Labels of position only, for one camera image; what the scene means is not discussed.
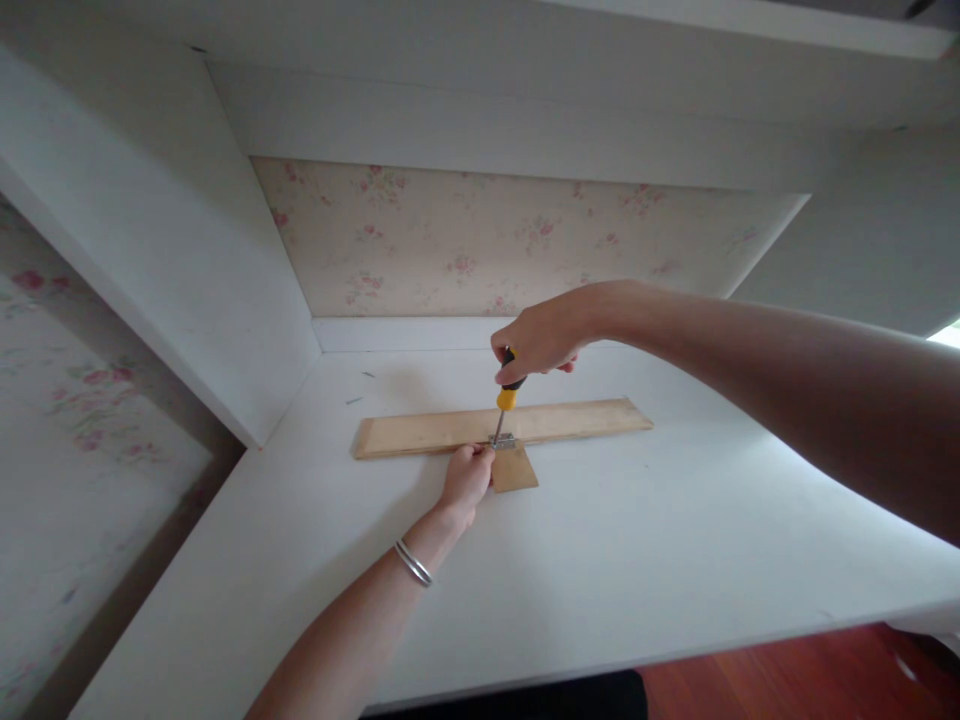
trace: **white desk surface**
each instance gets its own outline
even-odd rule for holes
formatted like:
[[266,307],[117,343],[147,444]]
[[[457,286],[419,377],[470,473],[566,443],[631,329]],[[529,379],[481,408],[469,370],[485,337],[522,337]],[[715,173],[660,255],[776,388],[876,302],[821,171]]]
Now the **white desk surface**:
[[[72,717],[241,717],[306,625],[439,494],[445,456],[353,460],[360,420],[490,407],[495,370],[489,350],[324,354]],[[960,550],[834,483],[655,358],[588,349],[572,377],[534,376],[520,400],[623,395],[655,429],[529,448],[540,487],[484,500],[375,702],[639,666],[960,599]]]

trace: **silver bangle bracelet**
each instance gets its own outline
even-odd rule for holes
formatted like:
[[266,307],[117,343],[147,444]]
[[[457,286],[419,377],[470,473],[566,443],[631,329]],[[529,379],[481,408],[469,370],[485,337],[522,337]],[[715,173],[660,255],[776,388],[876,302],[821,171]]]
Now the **silver bangle bracelet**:
[[403,538],[397,540],[393,548],[397,551],[397,555],[400,556],[400,559],[403,560],[404,564],[410,568],[410,572],[413,573],[413,576],[417,578],[417,580],[419,580],[424,587],[430,587],[433,585],[433,578],[430,576],[430,573],[427,572],[427,569],[423,566],[423,563],[413,556],[413,553],[410,552],[410,548],[408,548],[407,544],[403,542]]

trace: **floral wallpaper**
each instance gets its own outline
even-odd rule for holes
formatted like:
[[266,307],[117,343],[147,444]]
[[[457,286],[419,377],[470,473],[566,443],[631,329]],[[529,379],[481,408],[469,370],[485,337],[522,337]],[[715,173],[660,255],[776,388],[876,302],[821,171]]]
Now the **floral wallpaper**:
[[0,718],[24,713],[158,529],[241,452],[0,196]]
[[728,294],[796,195],[254,158],[315,316],[516,315],[598,280]]

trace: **hand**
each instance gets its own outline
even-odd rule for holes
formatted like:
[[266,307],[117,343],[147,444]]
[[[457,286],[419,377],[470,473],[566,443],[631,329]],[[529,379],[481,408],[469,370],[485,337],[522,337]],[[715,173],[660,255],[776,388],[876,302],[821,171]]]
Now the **hand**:
[[437,506],[461,514],[466,526],[470,527],[477,504],[490,487],[496,454],[493,448],[484,448],[477,443],[457,448],[447,465],[447,479],[443,482],[443,493]]
[[508,385],[530,373],[554,368],[573,372],[579,350],[599,339],[591,334],[590,311],[598,301],[599,285],[589,285],[526,308],[520,317],[495,332],[490,345],[502,363],[504,349],[517,348],[516,359],[497,373],[498,385]]

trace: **metal hinge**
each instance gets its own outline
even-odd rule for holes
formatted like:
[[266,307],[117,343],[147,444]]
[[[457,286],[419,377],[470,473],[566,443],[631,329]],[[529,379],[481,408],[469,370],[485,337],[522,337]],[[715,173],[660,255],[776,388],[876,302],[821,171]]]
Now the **metal hinge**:
[[493,435],[487,436],[490,439],[490,447],[494,450],[513,450],[517,447],[517,439],[513,437],[513,433],[500,433],[500,439],[497,440],[497,444],[493,444]]

